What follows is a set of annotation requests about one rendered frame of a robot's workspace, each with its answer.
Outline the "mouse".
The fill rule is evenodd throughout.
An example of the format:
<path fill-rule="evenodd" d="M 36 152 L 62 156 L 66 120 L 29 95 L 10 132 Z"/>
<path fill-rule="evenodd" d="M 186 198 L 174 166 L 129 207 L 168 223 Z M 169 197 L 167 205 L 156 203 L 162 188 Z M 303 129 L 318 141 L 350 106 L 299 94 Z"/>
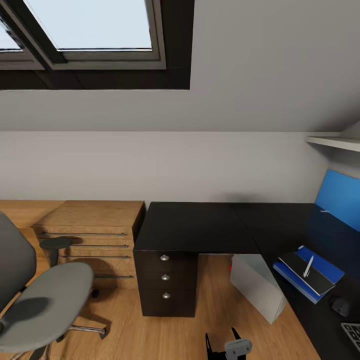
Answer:
<path fill-rule="evenodd" d="M 330 306 L 333 308 L 338 314 L 346 317 L 350 311 L 350 304 L 340 297 L 333 297 L 330 300 Z"/>

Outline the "notebook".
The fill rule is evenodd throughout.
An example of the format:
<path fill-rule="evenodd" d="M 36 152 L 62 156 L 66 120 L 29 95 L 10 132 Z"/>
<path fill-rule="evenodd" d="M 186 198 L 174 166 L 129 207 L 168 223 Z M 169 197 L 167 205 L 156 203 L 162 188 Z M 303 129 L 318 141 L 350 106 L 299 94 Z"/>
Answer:
<path fill-rule="evenodd" d="M 310 265 L 310 268 L 308 269 L 309 276 L 304 277 L 306 272 L 305 270 L 310 262 L 307 262 L 302 256 L 298 255 L 294 251 L 279 257 L 279 259 L 319 296 L 327 293 L 336 286 L 312 265 Z"/>

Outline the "swivel chair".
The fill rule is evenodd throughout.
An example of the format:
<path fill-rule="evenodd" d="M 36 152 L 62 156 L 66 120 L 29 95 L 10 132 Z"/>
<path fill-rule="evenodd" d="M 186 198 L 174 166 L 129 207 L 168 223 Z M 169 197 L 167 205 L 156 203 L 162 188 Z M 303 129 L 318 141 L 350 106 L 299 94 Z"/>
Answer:
<path fill-rule="evenodd" d="M 0 319 L 0 354 L 15 354 L 17 360 L 33 351 L 29 360 L 50 360 L 52 343 L 60 343 L 67 330 L 97 333 L 103 340 L 105 328 L 73 325 L 93 289 L 91 265 L 81 261 L 58 264 L 59 250 L 73 244 L 64 237 L 46 238 L 42 249 L 51 250 L 50 268 L 25 286 L 36 274 L 37 253 L 22 232 L 0 211 L 0 313 L 20 293 Z"/>

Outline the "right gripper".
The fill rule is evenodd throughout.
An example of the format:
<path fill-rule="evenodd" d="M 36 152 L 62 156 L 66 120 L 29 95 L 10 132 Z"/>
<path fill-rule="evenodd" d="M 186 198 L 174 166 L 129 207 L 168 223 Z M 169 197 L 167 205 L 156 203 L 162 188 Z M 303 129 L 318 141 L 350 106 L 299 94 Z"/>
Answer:
<path fill-rule="evenodd" d="M 237 331 L 235 330 L 234 327 L 231 328 L 235 339 L 241 339 L 241 337 L 239 336 L 239 334 L 237 333 Z M 207 349 L 207 356 L 208 356 L 208 360 L 228 360 L 226 357 L 226 351 L 223 352 L 213 352 L 212 347 L 209 346 L 206 348 Z M 240 355 L 237 357 L 237 360 L 246 360 L 246 355 Z"/>

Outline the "keyboard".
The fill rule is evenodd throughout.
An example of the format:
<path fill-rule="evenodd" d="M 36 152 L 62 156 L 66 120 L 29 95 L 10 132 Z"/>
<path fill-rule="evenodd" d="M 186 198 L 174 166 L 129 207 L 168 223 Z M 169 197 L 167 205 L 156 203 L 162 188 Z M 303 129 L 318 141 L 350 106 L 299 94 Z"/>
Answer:
<path fill-rule="evenodd" d="M 360 324 L 341 323 L 340 325 L 346 332 L 356 349 L 360 351 Z"/>

